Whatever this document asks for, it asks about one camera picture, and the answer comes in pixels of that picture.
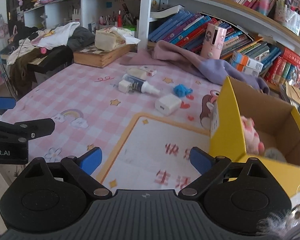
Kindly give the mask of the white charger plug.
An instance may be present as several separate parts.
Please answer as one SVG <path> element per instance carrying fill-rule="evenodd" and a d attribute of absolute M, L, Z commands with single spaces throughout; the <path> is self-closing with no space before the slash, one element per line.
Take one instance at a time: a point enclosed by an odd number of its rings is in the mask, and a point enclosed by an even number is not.
<path fill-rule="evenodd" d="M 168 116 L 181 107 L 181 99 L 173 94 L 167 94 L 155 101 L 155 109 L 161 114 Z"/>

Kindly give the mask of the blue cloth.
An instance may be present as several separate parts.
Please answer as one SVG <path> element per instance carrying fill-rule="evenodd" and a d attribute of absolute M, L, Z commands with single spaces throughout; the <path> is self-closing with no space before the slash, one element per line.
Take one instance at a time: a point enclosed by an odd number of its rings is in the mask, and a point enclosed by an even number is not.
<path fill-rule="evenodd" d="M 174 94 L 179 97 L 179 98 L 183 98 L 187 95 L 190 95 L 193 93 L 193 90 L 191 88 L 187 88 L 185 85 L 183 84 L 179 84 L 177 86 L 175 86 L 173 88 L 173 92 Z"/>

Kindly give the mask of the small white adapter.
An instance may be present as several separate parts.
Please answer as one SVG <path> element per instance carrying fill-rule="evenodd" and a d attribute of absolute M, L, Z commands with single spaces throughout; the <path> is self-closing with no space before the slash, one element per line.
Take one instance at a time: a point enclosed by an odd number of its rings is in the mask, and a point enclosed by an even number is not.
<path fill-rule="evenodd" d="M 132 83 L 127 80 L 121 80 L 118 84 L 118 90 L 122 93 L 129 93 L 132 88 Z"/>

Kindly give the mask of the white blue spray bottle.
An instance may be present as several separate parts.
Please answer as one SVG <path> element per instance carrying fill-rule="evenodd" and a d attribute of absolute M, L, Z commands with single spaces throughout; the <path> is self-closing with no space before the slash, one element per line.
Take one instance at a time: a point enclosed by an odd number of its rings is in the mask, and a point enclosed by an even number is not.
<path fill-rule="evenodd" d="M 160 90 L 156 89 L 153 85 L 150 85 L 146 80 L 142 80 L 129 74 L 125 74 L 122 79 L 131 83 L 132 90 L 156 96 L 160 95 Z"/>

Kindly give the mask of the pink plush toy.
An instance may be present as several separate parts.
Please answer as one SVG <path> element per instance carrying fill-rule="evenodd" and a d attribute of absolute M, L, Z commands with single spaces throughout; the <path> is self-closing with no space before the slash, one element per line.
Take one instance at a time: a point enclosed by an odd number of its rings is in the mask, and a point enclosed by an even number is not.
<path fill-rule="evenodd" d="M 252 118 L 241 116 L 241 124 L 245 139 L 246 152 L 251 155 L 263 155 L 265 151 L 264 143 L 260 141 L 260 137 L 254 128 Z"/>

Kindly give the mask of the pink checkered tablecloth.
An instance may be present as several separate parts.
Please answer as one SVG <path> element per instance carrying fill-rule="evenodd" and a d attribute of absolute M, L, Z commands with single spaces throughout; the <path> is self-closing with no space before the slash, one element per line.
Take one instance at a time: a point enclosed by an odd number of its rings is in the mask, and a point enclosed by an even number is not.
<path fill-rule="evenodd" d="M 50 77 L 2 115 L 15 123 L 42 118 L 55 122 L 48 137 L 29 142 L 30 158 L 58 162 L 93 147 L 102 150 L 93 177 L 117 189 L 181 190 L 198 178 L 189 161 L 194 146 L 209 149 L 202 98 L 216 98 L 220 87 L 174 66 L 159 66 L 148 82 L 162 95 L 183 84 L 193 92 L 168 116 L 155 108 L 156 96 L 120 92 L 127 66 L 119 61 L 98 69 L 72 64 Z"/>

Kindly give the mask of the yellow cardboard box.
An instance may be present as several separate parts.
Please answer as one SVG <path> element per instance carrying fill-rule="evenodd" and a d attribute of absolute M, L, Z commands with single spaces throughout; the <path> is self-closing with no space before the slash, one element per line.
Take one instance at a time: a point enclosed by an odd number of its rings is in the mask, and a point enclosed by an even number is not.
<path fill-rule="evenodd" d="M 247 154 L 241 116 L 253 119 L 265 146 L 263 155 Z M 296 107 L 228 77 L 210 118 L 210 155 L 224 155 L 234 162 L 257 157 L 288 196 L 300 191 L 300 114 Z"/>

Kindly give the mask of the pink purple blanket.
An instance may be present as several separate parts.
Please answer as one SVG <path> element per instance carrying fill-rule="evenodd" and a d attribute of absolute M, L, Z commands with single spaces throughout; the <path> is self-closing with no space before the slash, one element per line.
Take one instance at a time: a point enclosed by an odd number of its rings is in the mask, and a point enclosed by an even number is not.
<path fill-rule="evenodd" d="M 173 64 L 185 72 L 207 79 L 217 85 L 222 85 L 225 79 L 230 76 L 265 94 L 270 93 L 270 88 L 260 77 L 239 72 L 227 61 L 205 59 L 165 41 L 156 43 L 152 50 L 141 49 L 133 56 L 123 56 L 120 63 L 125 66 L 167 66 Z"/>

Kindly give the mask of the pile of clothes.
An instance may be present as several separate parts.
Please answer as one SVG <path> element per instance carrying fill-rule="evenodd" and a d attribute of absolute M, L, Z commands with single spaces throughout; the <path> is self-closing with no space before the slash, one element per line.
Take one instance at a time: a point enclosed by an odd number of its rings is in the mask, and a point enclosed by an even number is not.
<path fill-rule="evenodd" d="M 94 34 L 78 22 L 54 29 L 26 27 L 14 37 L 15 48 L 7 58 L 9 75 L 18 96 L 28 93 L 35 73 L 59 70 L 73 62 L 73 53 L 94 43 Z"/>

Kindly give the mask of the wooden chess box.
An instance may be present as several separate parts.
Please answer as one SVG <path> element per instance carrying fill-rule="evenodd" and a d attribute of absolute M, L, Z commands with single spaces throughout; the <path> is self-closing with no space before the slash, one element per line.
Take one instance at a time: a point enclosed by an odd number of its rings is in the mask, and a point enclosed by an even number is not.
<path fill-rule="evenodd" d="M 134 45 L 125 45 L 112 51 L 105 51 L 96 48 L 95 46 L 88 46 L 73 53 L 73 60 L 76 64 L 86 66 L 104 68 L 108 64 L 114 62 L 119 57 L 130 52 Z"/>

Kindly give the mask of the beige eraser block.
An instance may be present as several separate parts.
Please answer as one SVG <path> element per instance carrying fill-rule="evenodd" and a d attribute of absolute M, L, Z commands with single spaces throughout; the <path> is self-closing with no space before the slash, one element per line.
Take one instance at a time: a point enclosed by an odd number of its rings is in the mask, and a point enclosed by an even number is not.
<path fill-rule="evenodd" d="M 129 68 L 126 70 L 126 73 L 141 80 L 147 79 L 147 72 L 138 68 Z"/>

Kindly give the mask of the orange blue white carton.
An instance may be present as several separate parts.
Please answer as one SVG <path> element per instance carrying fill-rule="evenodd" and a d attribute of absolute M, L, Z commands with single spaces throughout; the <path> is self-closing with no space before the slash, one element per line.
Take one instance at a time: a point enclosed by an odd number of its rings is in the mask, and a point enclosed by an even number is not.
<path fill-rule="evenodd" d="M 240 65 L 256 70 L 257 72 L 261 72 L 264 66 L 261 62 L 237 51 L 233 52 L 233 55 L 230 59 L 230 64 L 235 68 L 237 68 Z"/>

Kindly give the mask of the small white red box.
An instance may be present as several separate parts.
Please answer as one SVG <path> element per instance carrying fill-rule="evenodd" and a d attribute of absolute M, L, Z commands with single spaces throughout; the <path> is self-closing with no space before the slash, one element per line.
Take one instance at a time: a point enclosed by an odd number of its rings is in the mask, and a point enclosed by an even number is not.
<path fill-rule="evenodd" d="M 150 66 L 141 66 L 139 69 L 145 71 L 147 76 L 154 76 L 157 73 L 157 70 Z"/>

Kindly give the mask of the beige tissue pack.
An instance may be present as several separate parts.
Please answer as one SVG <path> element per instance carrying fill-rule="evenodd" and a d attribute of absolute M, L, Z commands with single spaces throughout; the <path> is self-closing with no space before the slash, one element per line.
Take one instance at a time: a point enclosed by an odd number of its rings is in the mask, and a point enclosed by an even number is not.
<path fill-rule="evenodd" d="M 103 28 L 95 33 L 95 47 L 104 51 L 113 51 L 126 45 L 136 45 L 140 41 L 126 28 Z"/>

